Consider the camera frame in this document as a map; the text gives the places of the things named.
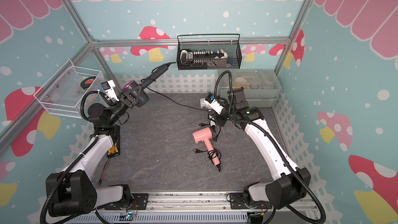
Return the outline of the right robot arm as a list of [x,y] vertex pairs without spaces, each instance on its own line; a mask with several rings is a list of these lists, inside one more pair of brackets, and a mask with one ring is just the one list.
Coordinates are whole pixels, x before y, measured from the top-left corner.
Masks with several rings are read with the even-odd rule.
[[[286,207],[300,219],[310,224],[323,224],[326,213],[320,200],[309,188],[311,174],[307,168],[298,165],[286,154],[269,130],[267,122],[257,107],[249,107],[245,98],[244,89],[233,89],[232,73],[229,70],[222,72],[216,84],[221,82],[224,75],[228,76],[228,97],[222,98],[218,93],[208,95],[206,103],[216,113],[216,122],[231,121],[253,140],[262,154],[273,182],[269,184],[255,183],[246,189],[249,201],[264,201],[273,207],[269,223],[278,209]],[[320,217],[311,219],[300,213],[292,203],[310,196],[316,204]]]

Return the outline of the pink hair dryer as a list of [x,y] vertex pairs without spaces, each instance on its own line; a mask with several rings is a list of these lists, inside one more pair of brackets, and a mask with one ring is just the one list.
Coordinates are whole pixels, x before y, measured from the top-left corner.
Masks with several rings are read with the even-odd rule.
[[213,145],[211,144],[211,139],[212,139],[212,131],[209,127],[203,128],[201,130],[198,130],[192,134],[193,140],[196,144],[202,142],[206,146],[206,150],[199,150],[195,149],[195,153],[207,153],[209,160],[212,162],[212,164],[215,165],[215,167],[218,169],[219,172],[221,172],[221,157],[222,154],[220,151],[215,149]]

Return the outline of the black hair dryer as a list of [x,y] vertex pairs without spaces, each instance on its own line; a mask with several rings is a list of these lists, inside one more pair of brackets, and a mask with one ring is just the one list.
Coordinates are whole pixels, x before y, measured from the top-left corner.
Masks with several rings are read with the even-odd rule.
[[[163,75],[169,69],[171,64],[173,64],[173,62],[164,63],[164,64],[156,67],[148,77],[142,79],[140,84],[142,85],[143,89],[145,90],[146,88],[148,88],[152,83],[154,83],[156,81],[157,78],[159,78],[161,75]],[[149,101],[149,96],[145,92],[145,104],[148,101]]]

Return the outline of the white hair dryer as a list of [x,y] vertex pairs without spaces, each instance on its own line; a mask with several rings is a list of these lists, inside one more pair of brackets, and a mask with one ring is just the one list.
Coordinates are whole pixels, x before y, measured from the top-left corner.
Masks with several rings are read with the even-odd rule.
[[[209,112],[212,110],[212,108],[209,107],[205,98],[200,99],[200,106],[201,108],[207,109]],[[209,120],[209,126],[212,129],[212,131],[216,132],[216,123],[214,122],[214,117],[210,113],[208,114],[208,120]]]

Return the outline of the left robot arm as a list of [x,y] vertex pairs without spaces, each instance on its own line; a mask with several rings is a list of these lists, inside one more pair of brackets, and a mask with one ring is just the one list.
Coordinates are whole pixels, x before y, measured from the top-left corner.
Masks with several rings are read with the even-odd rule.
[[94,124],[94,133],[88,146],[59,173],[46,179],[47,199],[42,207],[39,222],[47,223],[47,216],[62,217],[66,223],[80,215],[95,211],[102,223],[106,220],[98,212],[106,206],[124,209],[128,217],[134,215],[129,209],[137,207],[137,201],[127,184],[95,188],[90,174],[94,172],[102,155],[120,145],[120,127],[116,121],[127,109],[148,101],[145,85],[131,81],[119,95],[110,95],[111,86],[103,83],[106,92],[88,91],[81,100],[81,116]]

